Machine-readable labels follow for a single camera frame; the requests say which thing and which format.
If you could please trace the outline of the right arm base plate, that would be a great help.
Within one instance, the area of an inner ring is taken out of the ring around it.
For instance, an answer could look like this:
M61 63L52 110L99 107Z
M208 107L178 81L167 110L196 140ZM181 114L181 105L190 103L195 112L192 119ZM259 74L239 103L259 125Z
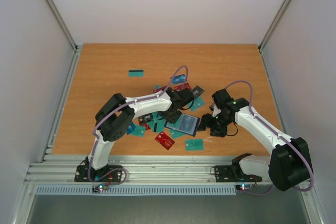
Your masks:
M213 166L209 170L210 174L215 177L217 183L235 182L235 183L254 183L262 182L262 178L255 175L235 176L231 167L228 165Z

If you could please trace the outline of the teal card with magnetic stripe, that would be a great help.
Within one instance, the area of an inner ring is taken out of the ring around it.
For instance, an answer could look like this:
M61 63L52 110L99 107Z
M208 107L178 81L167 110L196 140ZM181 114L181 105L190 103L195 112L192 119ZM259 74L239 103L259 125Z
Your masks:
M143 69L132 69L132 70L129 70L128 76L132 77L132 78L143 77L144 76L144 70Z

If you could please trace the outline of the teal VIP card front right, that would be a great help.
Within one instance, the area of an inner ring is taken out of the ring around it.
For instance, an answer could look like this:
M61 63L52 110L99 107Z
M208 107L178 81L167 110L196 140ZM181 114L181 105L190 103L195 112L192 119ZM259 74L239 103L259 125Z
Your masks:
M204 150L204 142L202 139L185 140L186 151L202 151Z

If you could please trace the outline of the aluminium frame post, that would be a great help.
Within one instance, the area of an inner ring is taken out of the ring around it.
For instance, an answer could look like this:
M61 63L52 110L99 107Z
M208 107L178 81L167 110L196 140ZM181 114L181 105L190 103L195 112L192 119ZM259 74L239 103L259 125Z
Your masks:
M45 0L45 1L46 1L47 5L48 5L48 7L49 7L49 9L50 9L50 11L52 13L52 15L54 16L55 20L57 21L60 29L62 30L62 32L64 33L65 37L67 38L67 40L68 40L68 42L69 42L72 50L74 52L76 52L77 49L78 49L78 46L75 43L75 40L73 39L73 37L72 37L72 35L71 35L71 33L70 33L67 25L65 24L64 19L62 18L62 16L61 16L61 14L60 14L60 12L59 12L59 10L58 10L55 2L53 0Z
M283 0L280 4L278 11L276 12L270 26L268 27L263 39L261 40L258 49L260 52L263 51L267 43L269 42L272 34L274 33L275 29L277 28L278 24L280 23L282 17L286 13L287 9L289 8L292 0Z

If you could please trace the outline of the red card centre front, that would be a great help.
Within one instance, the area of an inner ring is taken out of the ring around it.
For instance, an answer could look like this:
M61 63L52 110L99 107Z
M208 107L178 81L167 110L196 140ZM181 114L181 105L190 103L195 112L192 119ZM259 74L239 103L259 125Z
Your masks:
M169 150L175 144L175 141L163 131L155 137L155 140L166 150Z

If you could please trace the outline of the black vip card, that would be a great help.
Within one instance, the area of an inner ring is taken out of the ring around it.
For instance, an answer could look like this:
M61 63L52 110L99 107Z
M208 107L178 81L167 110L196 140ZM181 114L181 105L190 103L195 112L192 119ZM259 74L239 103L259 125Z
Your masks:
M199 96L201 96L204 93L204 89L202 89L200 86L195 86L192 89L193 96L195 99L197 99Z
M140 125L147 124L151 121L153 121L153 114L152 113L145 114L145 115L142 115L142 116L138 117L138 122L139 122Z

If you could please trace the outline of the teal Aion card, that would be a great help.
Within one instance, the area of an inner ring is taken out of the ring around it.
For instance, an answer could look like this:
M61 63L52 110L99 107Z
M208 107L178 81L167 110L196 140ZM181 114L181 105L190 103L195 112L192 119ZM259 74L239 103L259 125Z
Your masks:
M194 100L194 103L193 103L192 107L190 108L190 110L195 111L195 110L199 109L200 107L202 107L204 105L205 105L204 100L202 99L201 96L199 96Z

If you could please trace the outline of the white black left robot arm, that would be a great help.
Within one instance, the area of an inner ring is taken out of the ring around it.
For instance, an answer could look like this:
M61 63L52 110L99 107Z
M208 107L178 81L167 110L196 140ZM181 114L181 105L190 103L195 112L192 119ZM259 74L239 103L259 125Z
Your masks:
M182 115L181 110L193 100L193 92L188 88L180 91L165 88L135 98L114 94L95 116L96 125L92 131L95 141L86 164L88 180L97 182L108 175L108 157L112 147L127 133L134 119L160 112L166 121L175 123Z

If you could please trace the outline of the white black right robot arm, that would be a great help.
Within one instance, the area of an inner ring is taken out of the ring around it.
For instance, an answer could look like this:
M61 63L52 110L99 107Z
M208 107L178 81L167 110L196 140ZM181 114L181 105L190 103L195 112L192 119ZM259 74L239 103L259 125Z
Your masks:
M261 143L270 155L262 158L246 153L234 158L230 170L235 181L255 175L270 179L281 191L296 187L306 180L313 181L309 147L303 138L293 138L278 130L248 100L233 99L226 89L216 91L212 99L211 113L201 117L199 131L209 129L211 136L225 137L231 123L239 125Z

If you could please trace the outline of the dark blue card holder wallet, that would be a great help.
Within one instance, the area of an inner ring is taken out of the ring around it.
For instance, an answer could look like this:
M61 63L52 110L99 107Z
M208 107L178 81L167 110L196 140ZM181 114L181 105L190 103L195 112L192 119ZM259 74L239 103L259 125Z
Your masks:
M199 122L200 118L183 113L175 123L165 122L164 127L190 136L195 136Z

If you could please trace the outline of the aluminium frame post left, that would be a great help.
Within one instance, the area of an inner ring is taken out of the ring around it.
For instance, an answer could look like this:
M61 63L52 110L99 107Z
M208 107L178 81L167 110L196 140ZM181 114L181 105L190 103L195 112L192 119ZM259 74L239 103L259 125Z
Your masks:
M76 52L77 49L78 49L78 46L75 43L75 40L73 39L73 37L72 37L72 35L71 35L71 33L70 33L67 25L65 24L64 19L62 18L62 16L61 16L61 14L60 14L60 12L59 12L59 10L58 10L55 2L53 0L45 0L45 1L46 1L47 5L48 5L48 7L49 7L49 9L50 9L50 11L52 13L52 15L54 16L55 20L57 21L60 29L62 30L62 32L64 33L65 37L67 38L67 40L68 40L68 42L69 42L72 50L74 52Z

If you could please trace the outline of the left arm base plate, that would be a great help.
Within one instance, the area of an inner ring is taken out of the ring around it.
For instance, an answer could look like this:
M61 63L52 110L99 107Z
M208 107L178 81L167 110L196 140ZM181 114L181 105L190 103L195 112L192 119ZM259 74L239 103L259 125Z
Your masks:
M78 183L89 183L90 180L88 178L88 168L89 166L86 165L79 165L77 166L74 181ZM120 165L113 166L107 165L106 167L95 171L93 168L91 169L91 179L93 182L99 183L119 183L121 181L123 167Z

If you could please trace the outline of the aluminium frame post right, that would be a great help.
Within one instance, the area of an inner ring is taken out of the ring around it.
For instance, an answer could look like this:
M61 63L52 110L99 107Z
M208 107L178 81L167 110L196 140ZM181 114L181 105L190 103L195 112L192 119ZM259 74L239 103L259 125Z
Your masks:
M283 0L280 4L278 11L276 12L270 26L268 27L263 39L261 40L258 49L260 52L263 51L267 43L269 42L272 34L274 33L275 29L277 28L278 24L280 23L282 17L286 13L287 9L289 8L292 0Z

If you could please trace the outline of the blue VIP card back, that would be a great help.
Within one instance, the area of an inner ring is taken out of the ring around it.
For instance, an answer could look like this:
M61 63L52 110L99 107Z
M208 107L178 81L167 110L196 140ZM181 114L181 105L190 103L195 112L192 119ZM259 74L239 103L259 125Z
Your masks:
M187 81L187 77L185 74L180 74L171 78L171 84L181 84Z

